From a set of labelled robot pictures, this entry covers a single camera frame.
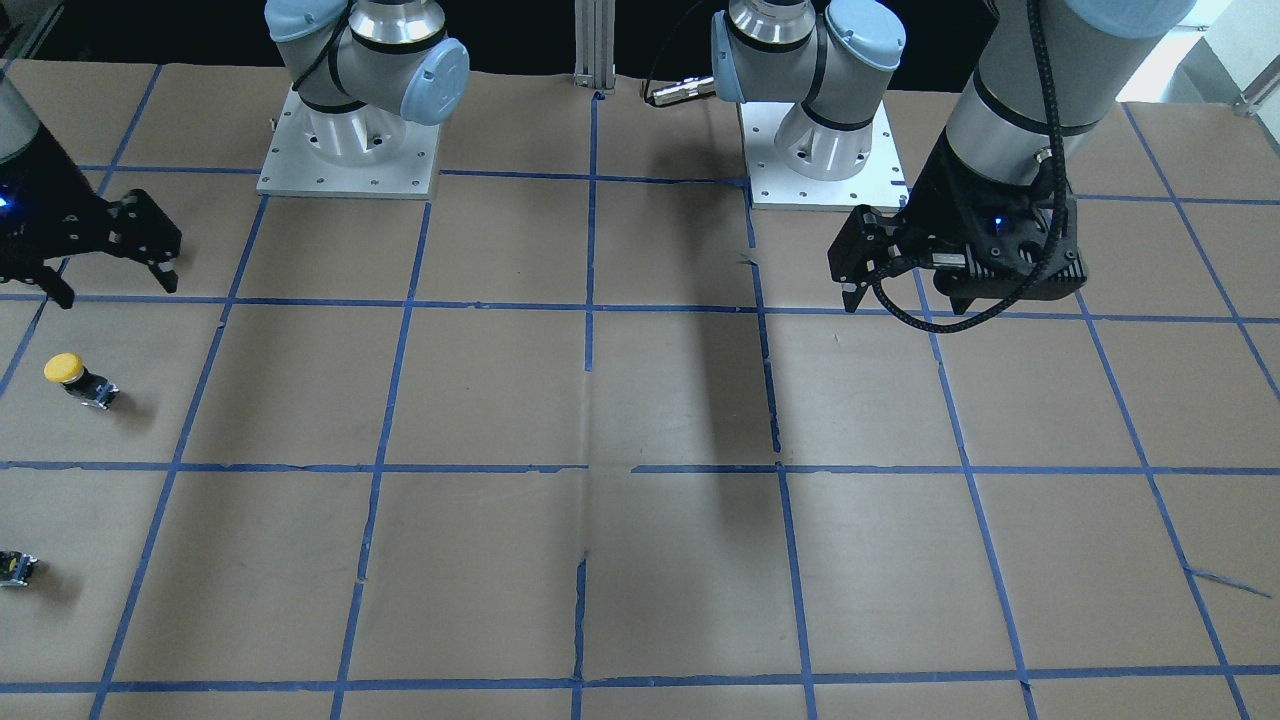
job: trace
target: table surface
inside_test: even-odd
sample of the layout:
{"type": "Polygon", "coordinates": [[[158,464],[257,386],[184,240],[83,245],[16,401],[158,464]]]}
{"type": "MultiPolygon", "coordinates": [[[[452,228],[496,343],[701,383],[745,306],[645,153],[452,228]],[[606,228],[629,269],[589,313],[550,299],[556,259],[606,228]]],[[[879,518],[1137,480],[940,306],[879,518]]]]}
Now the table surface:
{"type": "MultiPolygon", "coordinates": [[[[0,286],[0,717],[1280,717],[1280,605],[1208,578],[1280,592],[1253,120],[1117,105],[1089,284],[934,338],[841,313],[716,100],[475,74],[431,204],[325,201],[255,193],[283,70],[12,78],[184,247],[0,286]]],[[[954,102],[888,95],[909,181],[954,102]]]]}

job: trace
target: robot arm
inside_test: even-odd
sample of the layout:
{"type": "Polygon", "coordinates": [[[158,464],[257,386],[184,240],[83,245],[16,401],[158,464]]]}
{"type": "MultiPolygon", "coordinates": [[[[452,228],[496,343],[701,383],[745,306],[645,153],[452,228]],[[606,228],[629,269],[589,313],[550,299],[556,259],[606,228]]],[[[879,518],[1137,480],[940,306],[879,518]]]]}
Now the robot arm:
{"type": "Polygon", "coordinates": [[[76,299],[46,260],[106,252],[146,265],[168,292],[182,233],[141,190],[119,202],[93,192],[79,168],[0,72],[0,283],[38,286],[61,307],[76,299]]]}
{"type": "Polygon", "coordinates": [[[872,120],[906,45],[874,0],[732,0],[712,20],[716,91],[730,102],[795,102],[774,137],[787,165],[819,181],[858,174],[872,120]]]}
{"type": "Polygon", "coordinates": [[[906,208],[886,218],[859,206],[832,245],[845,309],[855,311],[869,288],[886,304],[881,281],[913,268],[937,270],[934,286],[957,315],[975,299],[1001,300],[954,325],[895,313],[929,332],[965,329],[1019,299],[1057,300],[1080,288],[1088,272],[1065,161],[1193,4],[1002,0],[1000,24],[906,208]]]}
{"type": "Polygon", "coordinates": [[[268,0],[265,15],[311,147],[335,165],[393,155],[404,120],[438,126],[466,91],[467,50],[434,0],[268,0]]]}

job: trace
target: blue tape line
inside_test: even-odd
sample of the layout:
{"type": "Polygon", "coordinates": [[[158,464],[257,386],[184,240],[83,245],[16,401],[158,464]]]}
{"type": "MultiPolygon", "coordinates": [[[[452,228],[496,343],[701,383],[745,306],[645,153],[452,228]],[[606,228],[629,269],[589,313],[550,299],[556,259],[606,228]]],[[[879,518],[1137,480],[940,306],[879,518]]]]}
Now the blue tape line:
{"type": "Polygon", "coordinates": [[[524,173],[518,170],[440,170],[442,176],[461,176],[470,178],[518,178],[518,179],[576,179],[590,181],[590,174],[582,173],[524,173]]]}
{"type": "Polygon", "coordinates": [[[402,680],[349,680],[347,692],[370,691],[563,691],[573,687],[570,678],[509,678],[490,680],[467,679],[402,679],[402,680]]]}
{"type": "Polygon", "coordinates": [[[1082,193],[1075,196],[1079,200],[1106,200],[1110,202],[1164,202],[1169,204],[1171,200],[1167,197],[1151,197],[1146,195],[1088,195],[1082,193]]]}
{"type": "MultiPolygon", "coordinates": [[[[1280,676],[1280,665],[1139,665],[1121,667],[1042,667],[1030,669],[1032,680],[1080,680],[1101,678],[1213,678],[1233,675],[1280,676]]],[[[899,685],[922,683],[989,683],[1016,680],[1014,670],[959,670],[914,673],[820,673],[814,674],[815,685],[899,685]]],[[[797,674],[776,675],[691,675],[691,676],[622,676],[577,682],[573,678],[440,678],[440,679],[380,679],[351,680],[348,692],[374,691],[538,691],[584,688],[676,688],[676,687],[744,687],[744,685],[800,685],[797,674]]],[[[111,693],[168,693],[168,692],[332,692],[334,680],[159,680],[116,682],[111,693]]],[[[0,683],[0,696],[5,694],[83,694],[93,692],[97,683],[0,683]]]]}
{"type": "Polygon", "coordinates": [[[570,707],[571,720],[582,717],[582,662],[586,655],[586,561],[588,555],[582,555],[582,561],[577,564],[577,603],[573,606],[573,700],[570,707]]]}
{"type": "Polygon", "coordinates": [[[778,397],[773,384],[773,357],[769,352],[769,323],[764,313],[764,287],[760,281],[760,266],[751,264],[751,283],[755,286],[755,304],[760,310],[755,323],[760,332],[760,359],[764,363],[764,396],[769,406],[769,434],[773,437],[773,452],[782,452],[782,430],[778,425],[778,397]]]}
{"type": "MultiPolygon", "coordinates": [[[[924,309],[924,319],[933,322],[933,313],[929,309],[929,299],[924,291],[924,279],[920,273],[914,273],[915,290],[920,297],[920,307],[924,309]]],[[[987,562],[991,565],[991,577],[996,583],[996,594],[1000,598],[1000,611],[1005,616],[1005,629],[1009,633],[1009,646],[1014,655],[1014,667],[1018,671],[1018,680],[1023,689],[1023,703],[1027,706],[1029,720],[1039,720],[1036,710],[1036,698],[1032,697],[1030,679],[1027,675],[1027,659],[1023,655],[1023,642],[1018,637],[1018,624],[1014,620],[1014,606],[1009,600],[1009,588],[1005,585],[1005,574],[1000,568],[1000,557],[996,553],[996,541],[991,534],[991,525],[987,521],[987,510],[982,502],[982,493],[978,489],[978,479],[969,461],[969,451],[965,447],[964,429],[960,427],[960,413],[956,409],[955,393],[951,392],[951,379],[947,375],[947,366],[942,355],[942,345],[938,336],[929,333],[929,345],[933,348],[933,359],[938,363],[938,382],[942,384],[942,396],[947,404],[947,416],[951,419],[951,432],[955,436],[956,452],[960,454],[960,465],[964,468],[965,484],[969,487],[969,498],[973,502],[974,516],[978,520],[978,530],[982,533],[982,544],[987,551],[987,562]]]]}
{"type": "Polygon", "coordinates": [[[392,363],[392,378],[387,388],[387,406],[383,411],[383,429],[378,437],[378,454],[374,460],[374,477],[369,487],[369,516],[365,520],[365,533],[360,543],[360,560],[356,565],[356,582],[351,593],[351,610],[347,614],[347,629],[342,641],[342,656],[338,661],[338,687],[333,692],[330,707],[332,720],[342,717],[343,700],[351,676],[351,656],[356,648],[356,629],[360,624],[360,609],[365,598],[365,580],[369,578],[369,560],[372,555],[374,532],[378,527],[378,505],[381,498],[383,475],[387,469],[387,448],[390,445],[392,425],[396,421],[396,401],[399,397],[399,383],[404,369],[404,354],[413,324],[413,300],[417,297],[419,275],[422,272],[422,259],[426,256],[428,236],[431,225],[431,204],[422,209],[422,222],[419,225],[417,247],[413,251],[413,266],[410,274],[408,290],[404,296],[404,310],[401,315],[399,336],[396,341],[396,356],[392,363]]]}
{"type": "Polygon", "coordinates": [[[751,474],[767,475],[777,471],[776,465],[636,465],[631,469],[634,475],[654,474],[751,474]]]}
{"type": "Polygon", "coordinates": [[[689,675],[652,676],[652,678],[604,678],[600,680],[588,680],[588,688],[722,688],[744,685],[799,685],[804,680],[800,675],[689,675]]]}
{"type": "Polygon", "coordinates": [[[538,473],[554,475],[566,470],[586,470],[586,465],[415,465],[387,462],[383,465],[384,473],[413,473],[420,475],[440,474],[486,474],[486,475],[518,475],[538,473]]]}
{"type": "Polygon", "coordinates": [[[699,313],[709,315],[754,315],[755,307],[736,305],[595,305],[596,313],[699,313]]]}
{"type": "Polygon", "coordinates": [[[40,460],[0,460],[0,470],[96,470],[96,471],[166,471],[173,465],[169,462],[77,462],[74,460],[40,461],[40,460]]]}
{"type": "Polygon", "coordinates": [[[1240,313],[1235,309],[1235,302],[1231,302],[1231,296],[1226,292],[1226,286],[1222,284],[1222,279],[1219,277],[1217,270],[1213,268],[1213,263],[1208,259],[1208,252],[1204,251],[1204,245],[1199,240],[1199,234],[1196,228],[1192,227],[1192,220],[1187,217],[1187,209],[1183,208],[1178,193],[1174,192],[1174,186],[1169,182],[1169,177],[1165,176],[1164,168],[1160,167],[1160,161],[1156,160],[1156,154],[1151,150],[1151,143],[1147,142],[1147,136],[1143,135],[1142,128],[1138,127],[1138,119],[1134,118],[1133,110],[1129,109],[1128,104],[1121,105],[1124,108],[1125,115],[1129,118],[1129,124],[1133,126],[1133,131],[1138,135],[1138,140],[1142,142],[1142,149],[1147,152],[1147,158],[1151,160],[1153,168],[1156,168],[1156,174],[1160,176],[1160,182],[1165,186],[1165,191],[1169,192],[1169,197],[1174,201],[1174,208],[1178,210],[1178,217],[1181,218],[1183,225],[1187,228],[1187,234],[1190,236],[1192,243],[1196,246],[1196,251],[1199,252],[1201,260],[1204,263],[1204,269],[1208,270],[1210,278],[1213,279],[1213,287],[1217,288],[1219,295],[1222,296],[1222,302],[1226,304],[1226,309],[1230,310],[1231,318],[1235,319],[1236,327],[1240,329],[1240,334],[1244,336],[1244,343],[1249,346],[1249,352],[1253,354],[1253,360],[1258,364],[1258,369],[1262,370],[1262,375],[1267,379],[1267,384],[1271,386],[1271,393],[1280,400],[1280,386],[1276,386],[1276,379],[1271,375],[1271,370],[1267,369],[1267,364],[1262,360],[1262,354],[1258,352],[1258,346],[1254,345],[1253,337],[1249,334],[1249,329],[1240,322],[1240,313]]]}
{"type": "Polygon", "coordinates": [[[809,623],[804,610],[804,587],[800,582],[800,555],[796,548],[795,515],[791,511],[791,486],[787,470],[778,462],[778,496],[782,500],[782,529],[787,537],[787,566],[791,571],[791,605],[795,607],[796,639],[800,644],[800,682],[804,685],[809,720],[818,720],[818,694],[814,691],[813,659],[809,653],[809,623]]]}
{"type": "Polygon", "coordinates": [[[1275,600],[1274,594],[1271,594],[1271,593],[1268,593],[1266,591],[1261,591],[1261,589],[1258,589],[1258,588],[1256,588],[1256,587],[1253,587],[1253,585],[1251,585],[1251,584],[1248,584],[1245,582],[1236,580],[1235,578],[1228,578],[1226,575],[1222,575],[1222,574],[1219,574],[1219,573],[1211,573],[1211,571],[1203,570],[1201,568],[1192,568],[1190,565],[1184,565],[1183,570],[1190,573],[1192,575],[1196,575],[1197,578],[1204,578],[1206,580],[1211,580],[1211,582],[1226,585],[1229,588],[1235,588],[1238,591],[1244,591],[1244,592],[1248,592],[1248,593],[1253,593],[1256,596],[1261,596],[1261,597],[1265,597],[1267,600],[1275,600]]]}
{"type": "MultiPolygon", "coordinates": [[[[292,465],[261,462],[113,462],[77,460],[0,460],[0,470],[93,470],[165,471],[179,473],[371,473],[372,465],[292,465]]],[[[567,470],[589,470],[589,465],[429,465],[388,462],[384,473],[503,475],[503,474],[557,474],[567,470]]],[[[786,465],[787,473],[805,475],[831,473],[840,475],[957,475],[963,465],[786,465]]],[[[1124,466],[1124,465],[970,465],[977,475],[1207,475],[1207,477],[1280,477],[1280,468],[1190,468],[1190,466],[1124,466]]],[[[632,474],[755,474],[774,471],[773,465],[636,465],[632,474]]]]}
{"type": "Polygon", "coordinates": [[[244,250],[241,252],[239,264],[236,268],[236,275],[232,279],[232,287],[227,292],[227,302],[223,305],[223,313],[218,328],[214,329],[214,338],[210,343],[209,352],[205,355],[205,365],[201,368],[200,379],[196,382],[196,389],[192,395],[191,404],[187,407],[187,416],[182,424],[182,432],[178,434],[178,445],[174,447],[173,459],[170,461],[169,473],[165,475],[164,486],[160,489],[160,497],[156,501],[155,512],[151,516],[151,527],[147,529],[146,542],[142,544],[142,556],[138,559],[137,570],[133,573],[133,583],[129,585],[129,594],[124,602],[124,610],[120,612],[120,621],[115,629],[115,638],[111,642],[111,650],[106,657],[106,666],[102,669],[102,679],[99,683],[97,692],[93,696],[93,706],[90,711],[90,720],[99,720],[102,714],[102,705],[106,702],[106,694],[110,692],[111,680],[115,676],[115,666],[120,660],[120,651],[124,648],[124,638],[129,632],[129,623],[133,619],[133,611],[138,603],[138,596],[142,592],[142,582],[146,579],[147,568],[151,565],[151,556],[155,552],[156,538],[160,534],[160,524],[164,520],[165,510],[169,505],[169,497],[173,493],[174,480],[178,477],[177,465],[182,461],[182,455],[187,448],[187,441],[191,436],[191,428],[196,423],[196,414],[200,411],[200,401],[205,395],[205,388],[209,386],[209,377],[214,369],[214,360],[218,357],[218,350],[221,347],[223,337],[227,331],[227,323],[230,319],[232,304],[230,299],[236,297],[239,291],[241,281],[244,278],[244,269],[248,266],[250,255],[253,251],[253,243],[257,240],[259,229],[262,227],[262,215],[266,214],[268,199],[264,197],[257,206],[257,215],[253,218],[253,225],[250,229],[248,240],[244,242],[244,250]]]}
{"type": "Polygon", "coordinates": [[[636,183],[636,184],[724,184],[730,187],[748,186],[746,178],[644,178],[635,176],[596,176],[600,182],[636,183]]]}
{"type": "MultiPolygon", "coordinates": [[[[101,167],[83,165],[86,170],[104,169],[101,167]]],[[[257,176],[261,168],[179,168],[166,165],[111,165],[106,169],[118,173],[186,173],[192,176],[257,176]]]]}
{"type": "Polygon", "coordinates": [[[826,673],[814,675],[819,685],[910,685],[922,683],[991,683],[1016,680],[1014,670],[961,670],[950,673],[826,673]]]}
{"type": "MultiPolygon", "coordinates": [[[[32,302],[45,300],[44,293],[4,293],[0,302],[32,302]]],[[[179,296],[179,295],[77,295],[77,302],[111,302],[111,304],[166,304],[166,305],[221,305],[224,297],[214,296],[179,296]]],[[[339,299],[339,297],[236,297],[234,305],[276,305],[276,306],[316,306],[316,307],[403,307],[402,300],[375,300],[375,299],[339,299]]],[[[443,310],[543,310],[543,311],[573,311],[582,313],[691,313],[691,314],[739,314],[749,315],[756,313],[754,306],[745,305],[622,305],[622,304],[596,304],[584,302],[486,302],[483,300],[415,300],[413,307],[429,307],[443,310]]],[[[840,307],[769,307],[764,309],[768,315],[847,315],[840,307]]],[[[923,316],[922,310],[911,310],[911,315],[923,316]]],[[[888,316],[890,313],[881,307],[867,307],[858,311],[858,315],[888,316]]],[[[1203,323],[1203,324],[1238,324],[1245,325],[1276,325],[1280,318],[1266,316],[1202,316],[1202,315],[1123,315],[1123,314],[1096,314],[1091,315],[1097,320],[1116,323],[1203,323]]],[[[1082,320],[1084,315],[1079,313],[1036,313],[1036,311],[1006,311],[1001,314],[1004,319],[1014,320],[1082,320]]]]}
{"type": "Polygon", "coordinates": [[[603,92],[591,95],[590,183],[586,201],[586,315],[582,336],[582,370],[588,373],[595,369],[595,240],[599,217],[596,173],[600,161],[600,101],[604,99],[603,92]]]}
{"type": "Polygon", "coordinates": [[[959,475],[961,465],[787,465],[792,474],[829,473],[833,475],[959,475]]]}
{"type": "MultiPolygon", "coordinates": [[[[746,247],[748,247],[748,250],[755,250],[755,247],[756,247],[756,245],[755,245],[755,223],[751,222],[751,188],[748,187],[748,186],[745,186],[745,184],[742,186],[742,205],[744,205],[745,211],[746,211],[746,247]]],[[[755,305],[756,305],[756,307],[764,307],[765,306],[763,302],[760,302],[759,299],[756,299],[755,305]]]]}
{"type": "MultiPolygon", "coordinates": [[[[1102,361],[1102,370],[1107,375],[1107,383],[1111,386],[1111,393],[1115,396],[1116,405],[1120,407],[1120,415],[1124,418],[1125,429],[1129,430],[1129,439],[1133,442],[1133,448],[1138,454],[1138,461],[1142,462],[1144,469],[1147,469],[1147,484],[1151,488],[1153,500],[1156,501],[1156,509],[1160,511],[1160,519],[1165,524],[1165,532],[1169,534],[1169,541],[1174,546],[1174,552],[1178,556],[1178,564],[1181,568],[1187,568],[1187,553],[1183,551],[1183,543],[1178,538],[1178,530],[1174,528],[1174,519],[1169,512],[1169,507],[1165,505],[1165,497],[1160,491],[1160,484],[1156,482],[1156,474],[1149,471],[1151,461],[1147,457],[1147,450],[1143,447],[1142,438],[1138,436],[1138,425],[1133,421],[1133,415],[1129,413],[1129,404],[1125,401],[1124,393],[1120,392],[1120,383],[1117,382],[1115,370],[1111,366],[1111,360],[1107,356],[1106,347],[1102,345],[1102,336],[1098,333],[1097,324],[1093,319],[1088,318],[1089,306],[1084,300],[1084,295],[1076,292],[1075,301],[1080,305],[1080,310],[1085,315],[1084,322],[1089,328],[1089,337],[1093,340],[1093,347],[1097,350],[1098,360],[1102,361]]],[[[1204,632],[1208,634],[1210,643],[1213,646],[1213,653],[1217,657],[1217,662],[1225,667],[1228,665],[1226,652],[1222,650],[1222,642],[1217,635],[1217,629],[1213,626],[1213,619],[1210,618],[1208,606],[1204,603],[1204,597],[1199,592],[1199,585],[1196,584],[1196,578],[1185,570],[1183,571],[1183,579],[1187,582],[1187,588],[1190,591],[1192,598],[1196,601],[1196,609],[1199,611],[1201,621],[1204,624],[1204,632]]],[[[1235,700],[1235,707],[1240,714],[1240,720],[1249,720],[1249,712],[1244,707],[1244,697],[1240,694],[1239,684],[1230,673],[1226,673],[1226,683],[1231,689],[1231,697],[1235,700]]]]}
{"type": "Polygon", "coordinates": [[[577,564],[577,602],[573,605],[573,679],[582,680],[582,662],[586,655],[586,561],[577,564]]]}
{"type": "Polygon", "coordinates": [[[0,683],[0,696],[91,693],[95,689],[97,683],[0,683]]]}
{"type": "Polygon", "coordinates": [[[1280,205],[1280,200],[1224,200],[1219,197],[1179,197],[1178,200],[1193,205],[1280,205]]]}
{"type": "MultiPolygon", "coordinates": [[[[598,102],[598,100],[593,97],[593,109],[595,102],[598,102]]],[[[748,184],[746,178],[646,178],[637,176],[602,176],[596,172],[596,164],[594,161],[591,163],[591,169],[588,174],[529,173],[521,170],[460,170],[460,169],[440,170],[440,174],[472,177],[472,178],[567,179],[567,181],[596,181],[596,182],[636,183],[636,184],[727,184],[732,187],[746,187],[748,184]]]]}
{"type": "Polygon", "coordinates": [[[323,297],[244,297],[237,305],[276,305],[283,307],[403,307],[403,300],[328,300],[323,297]]]}
{"type": "Polygon", "coordinates": [[[297,693],[332,692],[332,680],[179,680],[179,682],[136,682],[111,683],[111,693],[297,693]]]}

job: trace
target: wall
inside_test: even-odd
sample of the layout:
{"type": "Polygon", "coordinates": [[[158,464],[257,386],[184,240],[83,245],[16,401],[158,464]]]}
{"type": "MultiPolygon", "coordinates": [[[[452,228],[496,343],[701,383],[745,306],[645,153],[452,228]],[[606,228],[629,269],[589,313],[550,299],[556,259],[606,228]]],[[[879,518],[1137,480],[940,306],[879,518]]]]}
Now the wall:
{"type": "MultiPolygon", "coordinates": [[[[1245,87],[1280,55],[1280,3],[1235,0],[1204,33],[1236,87],[1245,87]]],[[[1280,138],[1280,95],[1272,95],[1258,115],[1280,138]]]]}

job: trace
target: metal mounting plate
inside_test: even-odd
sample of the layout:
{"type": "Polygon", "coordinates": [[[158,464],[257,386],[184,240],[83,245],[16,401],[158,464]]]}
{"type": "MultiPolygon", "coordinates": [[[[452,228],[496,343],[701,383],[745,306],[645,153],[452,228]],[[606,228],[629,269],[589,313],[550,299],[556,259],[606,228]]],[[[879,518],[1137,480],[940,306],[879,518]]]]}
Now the metal mounting plate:
{"type": "Polygon", "coordinates": [[[815,181],[792,170],[773,146],[773,136],[791,102],[744,102],[742,149],[751,176],[751,202],[768,210],[852,210],[872,205],[882,213],[897,213],[906,202],[902,161],[893,143],[888,113],[876,110],[876,142],[863,172],[846,181],[815,181]]]}
{"type": "Polygon", "coordinates": [[[271,149],[257,178],[259,195],[283,197],[381,197],[430,200],[440,128],[406,123],[408,137],[388,161],[334,165],[311,149],[303,133],[302,100],[289,91],[271,149]]]}

